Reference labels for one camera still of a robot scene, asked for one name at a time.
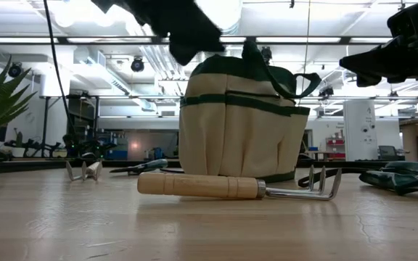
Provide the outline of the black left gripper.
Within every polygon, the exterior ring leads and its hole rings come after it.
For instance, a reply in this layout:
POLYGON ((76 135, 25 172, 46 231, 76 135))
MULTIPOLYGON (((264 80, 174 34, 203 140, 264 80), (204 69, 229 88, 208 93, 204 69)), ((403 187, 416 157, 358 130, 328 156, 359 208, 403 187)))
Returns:
POLYGON ((221 30, 194 0, 91 0, 104 13, 112 6, 131 13, 159 36, 170 34, 169 51, 180 65, 187 65, 199 52, 222 52, 221 30))

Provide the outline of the beige and green gardening bag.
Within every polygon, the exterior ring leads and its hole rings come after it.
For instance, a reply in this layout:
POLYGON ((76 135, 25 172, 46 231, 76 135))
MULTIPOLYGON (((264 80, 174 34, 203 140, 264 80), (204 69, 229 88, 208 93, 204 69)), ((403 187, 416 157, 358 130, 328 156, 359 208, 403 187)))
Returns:
POLYGON ((321 83, 296 91, 299 74, 264 62, 246 41, 241 57, 214 54, 196 66, 180 101, 179 161, 186 174, 289 181, 310 109, 296 100, 321 83))

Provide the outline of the wooden-handled three-prong hand rake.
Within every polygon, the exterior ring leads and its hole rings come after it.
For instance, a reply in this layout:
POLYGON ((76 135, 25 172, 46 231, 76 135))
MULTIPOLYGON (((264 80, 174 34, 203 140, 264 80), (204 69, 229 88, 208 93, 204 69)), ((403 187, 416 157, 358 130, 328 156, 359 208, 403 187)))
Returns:
POLYGON ((209 175, 185 175, 175 173, 142 173, 138 177, 137 190, 141 194, 171 196, 201 196, 223 199, 262 199, 264 197, 286 199, 315 199, 328 201, 336 197, 342 177, 338 169, 329 194, 324 194, 326 170, 319 173, 319 190, 300 191, 269 188, 265 181, 255 178, 235 178, 209 175))

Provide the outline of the wooden-handled hand fork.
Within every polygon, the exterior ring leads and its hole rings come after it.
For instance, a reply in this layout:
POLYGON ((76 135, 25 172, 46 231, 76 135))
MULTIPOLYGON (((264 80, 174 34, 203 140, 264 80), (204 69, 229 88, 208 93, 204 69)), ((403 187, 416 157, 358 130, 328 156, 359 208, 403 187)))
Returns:
POLYGON ((82 162, 81 167, 76 169, 69 162, 66 162, 65 168, 71 181, 85 181, 87 179, 98 181, 102 172, 102 161, 96 161, 90 165, 82 162))

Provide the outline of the white pillar with icons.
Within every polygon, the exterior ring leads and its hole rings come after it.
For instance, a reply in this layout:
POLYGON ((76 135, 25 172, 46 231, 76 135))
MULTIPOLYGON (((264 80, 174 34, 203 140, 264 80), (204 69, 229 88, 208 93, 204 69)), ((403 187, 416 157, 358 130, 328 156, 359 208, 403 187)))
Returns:
POLYGON ((346 160, 377 160, 378 145, 374 101, 345 101, 343 111, 346 160))

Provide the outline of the dark computer monitor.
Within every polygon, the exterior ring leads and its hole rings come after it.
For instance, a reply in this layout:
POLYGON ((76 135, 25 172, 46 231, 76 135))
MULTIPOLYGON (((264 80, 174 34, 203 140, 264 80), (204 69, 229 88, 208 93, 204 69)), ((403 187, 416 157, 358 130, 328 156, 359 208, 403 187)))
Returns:
POLYGON ((394 146, 379 146, 381 160, 397 160, 398 154, 394 146))

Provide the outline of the red shelf unit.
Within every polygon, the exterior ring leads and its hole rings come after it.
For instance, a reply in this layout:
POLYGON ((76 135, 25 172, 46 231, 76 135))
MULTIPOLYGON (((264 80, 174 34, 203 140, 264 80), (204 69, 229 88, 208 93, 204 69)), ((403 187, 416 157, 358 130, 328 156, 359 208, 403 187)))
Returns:
POLYGON ((345 160, 345 139, 326 138, 326 152, 329 161, 345 160))

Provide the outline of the blue storage bin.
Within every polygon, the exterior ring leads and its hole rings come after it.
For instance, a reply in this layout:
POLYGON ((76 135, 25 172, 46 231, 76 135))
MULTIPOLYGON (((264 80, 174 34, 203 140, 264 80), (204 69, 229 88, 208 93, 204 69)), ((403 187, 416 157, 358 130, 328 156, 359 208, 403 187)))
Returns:
POLYGON ((104 157, 106 160, 127 160, 128 151, 111 149, 111 150, 107 150, 104 157))

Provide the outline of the black background robot station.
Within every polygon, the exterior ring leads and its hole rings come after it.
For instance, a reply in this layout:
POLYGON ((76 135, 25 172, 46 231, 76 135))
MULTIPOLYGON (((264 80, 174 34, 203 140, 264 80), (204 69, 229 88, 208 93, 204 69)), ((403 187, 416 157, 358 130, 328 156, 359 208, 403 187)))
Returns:
POLYGON ((101 159, 106 153, 115 148, 114 143, 101 143, 100 140, 92 139, 89 141, 79 141, 74 136, 66 134, 62 137, 65 148, 67 150, 67 157, 79 159, 101 159))

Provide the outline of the white ventilation duct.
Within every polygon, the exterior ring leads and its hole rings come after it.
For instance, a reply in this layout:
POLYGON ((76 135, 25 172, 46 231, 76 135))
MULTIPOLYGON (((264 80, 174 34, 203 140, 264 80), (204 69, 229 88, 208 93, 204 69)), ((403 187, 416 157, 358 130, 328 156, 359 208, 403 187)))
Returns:
POLYGON ((224 35, 235 35, 242 16, 243 0, 195 0, 224 35))

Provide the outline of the black metal rack frame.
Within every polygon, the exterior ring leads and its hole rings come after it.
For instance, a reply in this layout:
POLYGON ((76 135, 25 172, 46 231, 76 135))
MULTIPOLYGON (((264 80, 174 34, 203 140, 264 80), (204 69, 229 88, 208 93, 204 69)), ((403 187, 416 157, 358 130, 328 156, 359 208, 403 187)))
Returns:
POLYGON ((65 148, 62 137, 70 134, 79 141, 96 139, 99 119, 98 96, 44 96, 42 127, 43 152, 58 145, 65 148))

